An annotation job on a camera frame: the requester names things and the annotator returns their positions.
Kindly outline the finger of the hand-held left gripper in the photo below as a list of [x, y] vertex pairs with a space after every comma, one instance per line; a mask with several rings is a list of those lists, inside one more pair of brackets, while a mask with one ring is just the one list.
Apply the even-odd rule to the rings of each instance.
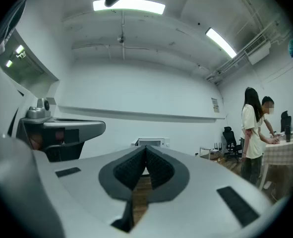
[[73, 145], [84, 143], [102, 135], [106, 130], [106, 124], [103, 121], [95, 120], [78, 120], [78, 119], [49, 119], [43, 123], [43, 129], [63, 132], [63, 143]]

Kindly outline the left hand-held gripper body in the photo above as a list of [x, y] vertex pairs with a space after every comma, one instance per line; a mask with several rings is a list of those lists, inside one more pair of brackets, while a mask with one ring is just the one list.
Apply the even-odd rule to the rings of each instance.
[[19, 120], [16, 138], [44, 152], [50, 162], [77, 160], [84, 145], [79, 129], [68, 128], [62, 120], [52, 117], [49, 101], [44, 98], [38, 99], [37, 105]]

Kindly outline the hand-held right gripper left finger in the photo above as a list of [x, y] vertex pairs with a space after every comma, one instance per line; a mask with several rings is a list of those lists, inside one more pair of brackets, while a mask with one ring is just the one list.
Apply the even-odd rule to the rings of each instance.
[[146, 231], [126, 233], [112, 226], [120, 219], [126, 201], [111, 198], [99, 182], [100, 169], [109, 162], [138, 150], [130, 147], [97, 157], [49, 162], [34, 151], [43, 187], [56, 210], [66, 238], [144, 238]]

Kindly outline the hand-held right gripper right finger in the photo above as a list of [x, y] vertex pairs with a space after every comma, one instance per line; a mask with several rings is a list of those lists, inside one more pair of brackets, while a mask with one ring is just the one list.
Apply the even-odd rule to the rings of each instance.
[[224, 166], [189, 154], [164, 148], [163, 152], [182, 162], [190, 179], [172, 201], [151, 203], [130, 232], [133, 238], [245, 238], [243, 227], [217, 190], [231, 187], [259, 215], [271, 209], [270, 200], [256, 186]]

